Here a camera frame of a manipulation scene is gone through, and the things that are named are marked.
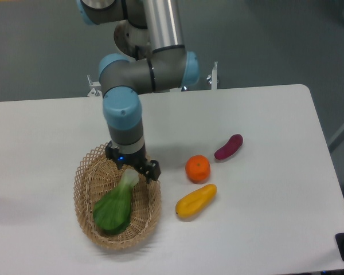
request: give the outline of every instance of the plastic toy vegetable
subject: plastic toy vegetable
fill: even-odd
[[[129,226],[132,189],[138,182],[138,172],[126,169],[120,183],[94,205],[94,222],[106,234],[120,234]]]
[[[215,154],[217,160],[223,160],[232,156],[243,144],[243,137],[241,135],[233,135],[228,142],[220,148]]]
[[[187,161],[185,171],[190,180],[198,183],[210,175],[210,163],[204,156],[193,156]]]
[[[206,186],[183,197],[176,204],[176,213],[180,218],[188,218],[203,210],[217,193],[217,186]]]

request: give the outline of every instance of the red vegetable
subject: red vegetable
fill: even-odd
[[[233,135],[228,142],[220,148],[214,156],[217,160],[223,160],[232,156],[243,144],[243,137],[241,135]]]

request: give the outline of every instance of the white table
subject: white table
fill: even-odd
[[[283,274],[344,267],[344,201],[310,92],[302,85],[141,96],[146,145],[160,161],[163,213],[138,247],[108,252],[78,226],[73,178],[109,141],[101,98],[0,103],[0,275]],[[234,158],[213,154],[233,134]],[[193,221],[176,202],[212,162],[217,197]]]

